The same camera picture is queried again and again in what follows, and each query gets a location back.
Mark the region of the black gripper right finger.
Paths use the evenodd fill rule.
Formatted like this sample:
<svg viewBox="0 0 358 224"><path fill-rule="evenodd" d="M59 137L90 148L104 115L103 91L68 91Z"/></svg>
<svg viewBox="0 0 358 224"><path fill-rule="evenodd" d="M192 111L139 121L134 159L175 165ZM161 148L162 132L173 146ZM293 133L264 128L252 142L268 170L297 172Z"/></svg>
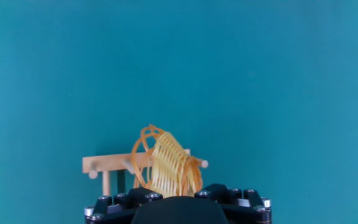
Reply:
<svg viewBox="0 0 358 224"><path fill-rule="evenodd" d="M254 189L229 189L223 184L211 184L194 194L213 202L229 223L271 224L272 209Z"/></svg>

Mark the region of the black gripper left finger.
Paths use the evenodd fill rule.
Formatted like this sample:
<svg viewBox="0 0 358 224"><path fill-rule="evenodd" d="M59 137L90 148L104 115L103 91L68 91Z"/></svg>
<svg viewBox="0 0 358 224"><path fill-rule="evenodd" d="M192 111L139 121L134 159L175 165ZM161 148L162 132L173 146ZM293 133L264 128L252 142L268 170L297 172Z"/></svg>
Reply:
<svg viewBox="0 0 358 224"><path fill-rule="evenodd" d="M139 187L127 194L101 196L96 204L85 208L86 224L131 224L141 205L163 199L163 195Z"/></svg>

